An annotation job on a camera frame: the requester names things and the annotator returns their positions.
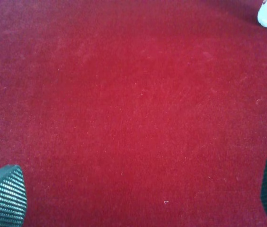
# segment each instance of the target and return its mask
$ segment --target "red carpet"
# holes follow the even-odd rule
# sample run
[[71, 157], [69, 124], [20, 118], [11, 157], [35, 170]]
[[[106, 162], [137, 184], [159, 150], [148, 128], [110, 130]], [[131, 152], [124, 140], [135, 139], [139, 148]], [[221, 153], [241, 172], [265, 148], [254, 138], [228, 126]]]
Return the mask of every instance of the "red carpet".
[[0, 167], [22, 167], [24, 226], [267, 227], [261, 3], [0, 1]]

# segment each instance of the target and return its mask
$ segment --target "white speck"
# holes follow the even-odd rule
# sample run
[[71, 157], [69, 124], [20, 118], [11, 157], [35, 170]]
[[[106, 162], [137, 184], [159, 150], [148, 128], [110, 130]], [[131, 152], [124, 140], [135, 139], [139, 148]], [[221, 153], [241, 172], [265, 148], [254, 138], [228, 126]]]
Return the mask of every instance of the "white speck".
[[263, 101], [263, 98], [259, 98], [259, 99], [256, 101], [256, 104], [258, 105], [261, 101]]

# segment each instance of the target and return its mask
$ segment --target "floor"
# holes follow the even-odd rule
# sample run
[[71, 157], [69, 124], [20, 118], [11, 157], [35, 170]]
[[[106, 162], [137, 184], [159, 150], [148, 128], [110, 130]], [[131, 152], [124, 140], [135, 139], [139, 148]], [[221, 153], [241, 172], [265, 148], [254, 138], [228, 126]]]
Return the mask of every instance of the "floor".
[[0, 0], [0, 167], [25, 227], [267, 227], [261, 0]]

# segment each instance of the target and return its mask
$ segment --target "carpet fiber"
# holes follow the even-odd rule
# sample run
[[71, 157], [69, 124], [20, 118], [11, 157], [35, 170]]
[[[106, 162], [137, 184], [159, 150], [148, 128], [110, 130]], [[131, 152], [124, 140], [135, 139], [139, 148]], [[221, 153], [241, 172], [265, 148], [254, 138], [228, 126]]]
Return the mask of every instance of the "carpet fiber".
[[24, 226], [267, 227], [261, 3], [0, 0]]

